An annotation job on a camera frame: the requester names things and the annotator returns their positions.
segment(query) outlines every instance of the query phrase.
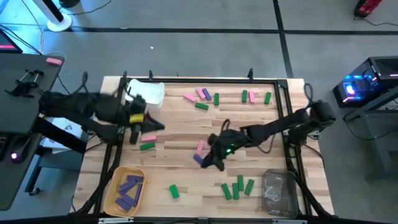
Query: desk clamp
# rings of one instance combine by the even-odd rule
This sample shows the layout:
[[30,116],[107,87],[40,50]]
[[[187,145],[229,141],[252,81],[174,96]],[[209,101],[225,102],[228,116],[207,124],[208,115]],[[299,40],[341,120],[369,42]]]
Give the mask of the desk clamp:
[[[37,88],[39,84],[37,84],[37,79],[39,76],[44,76],[44,72],[40,70],[34,70],[33,72],[29,69],[25,69],[26,74],[19,80],[15,80],[15,84],[17,85],[15,89],[12,91],[4,90],[6,93],[11,96],[23,96],[26,98],[33,98],[34,96],[29,94],[32,88]],[[36,77],[33,82],[23,82],[28,75],[35,75]]]

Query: clear plastic container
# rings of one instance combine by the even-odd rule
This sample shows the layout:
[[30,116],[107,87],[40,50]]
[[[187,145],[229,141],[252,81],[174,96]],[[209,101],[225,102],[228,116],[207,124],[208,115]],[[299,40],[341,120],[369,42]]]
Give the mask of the clear plastic container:
[[294,173],[268,169],[262,176],[262,209],[270,215],[295,218],[299,214]]

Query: red object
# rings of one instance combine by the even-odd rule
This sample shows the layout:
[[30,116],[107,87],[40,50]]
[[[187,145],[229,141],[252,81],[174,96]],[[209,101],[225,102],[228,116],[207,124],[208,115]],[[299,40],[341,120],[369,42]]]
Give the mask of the red object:
[[355,9],[354,15],[365,18],[372,14],[373,10],[377,8],[382,0],[360,0]]

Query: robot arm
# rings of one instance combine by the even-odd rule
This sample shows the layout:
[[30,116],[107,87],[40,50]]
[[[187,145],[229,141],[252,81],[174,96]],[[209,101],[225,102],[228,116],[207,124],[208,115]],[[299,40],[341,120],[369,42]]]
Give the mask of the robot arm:
[[271,123],[245,126],[241,127],[239,131],[228,129],[229,120],[227,119],[219,136],[215,134],[209,136],[208,144],[211,149],[201,167],[207,168],[215,165],[220,171],[223,171],[223,159],[227,155],[234,154],[241,147],[258,147],[269,136],[285,130],[289,130],[290,144],[297,146],[305,144],[309,133],[323,131],[335,120],[330,105],[322,101],[313,102],[306,108],[299,109],[295,113]]

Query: white object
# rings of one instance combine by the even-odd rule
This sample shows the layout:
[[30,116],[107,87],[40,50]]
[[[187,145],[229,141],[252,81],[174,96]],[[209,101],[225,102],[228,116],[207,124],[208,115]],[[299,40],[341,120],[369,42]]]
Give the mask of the white object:
[[[52,124],[78,138],[80,138],[81,134],[83,134],[83,130],[79,124],[76,124],[66,118],[54,118]],[[60,144],[49,138],[44,139],[43,147],[51,148],[52,154],[70,150],[70,148],[65,147],[63,144]]]
[[63,21],[59,22],[58,19],[54,16],[52,11],[49,9],[49,7],[46,5],[43,0],[33,0],[37,7],[43,12],[43,14],[47,17],[49,20],[47,22],[47,27],[54,32],[61,32],[66,30],[67,28],[72,26],[72,18],[69,15],[62,14],[63,16]]
[[[130,81],[127,91],[130,90],[131,96],[141,95],[147,102],[147,107],[150,109],[160,109],[164,99],[164,83],[151,84],[142,83],[136,79]],[[131,102],[132,97],[128,93],[124,98]]]

